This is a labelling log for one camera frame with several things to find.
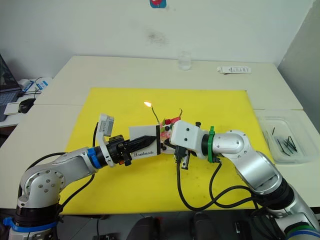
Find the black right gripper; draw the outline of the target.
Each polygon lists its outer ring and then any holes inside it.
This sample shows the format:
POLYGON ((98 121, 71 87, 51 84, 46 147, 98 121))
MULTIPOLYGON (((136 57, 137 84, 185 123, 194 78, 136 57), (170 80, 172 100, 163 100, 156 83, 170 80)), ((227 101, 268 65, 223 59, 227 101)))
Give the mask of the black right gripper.
POLYGON ((183 170, 189 169, 189 161, 190 161, 191 151, 182 147, 177 146, 174 151, 174 159, 176 163, 181 164, 181 168, 183 170))

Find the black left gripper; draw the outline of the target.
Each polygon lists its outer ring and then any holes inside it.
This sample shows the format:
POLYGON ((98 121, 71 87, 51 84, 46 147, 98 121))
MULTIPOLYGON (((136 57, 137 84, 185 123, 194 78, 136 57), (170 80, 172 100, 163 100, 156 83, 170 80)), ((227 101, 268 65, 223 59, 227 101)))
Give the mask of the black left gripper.
POLYGON ((143 135, 133 140, 125 140, 122 135, 110 137, 107 150, 115 164, 130 166, 131 153, 148 147, 156 140, 156 136, 143 135))

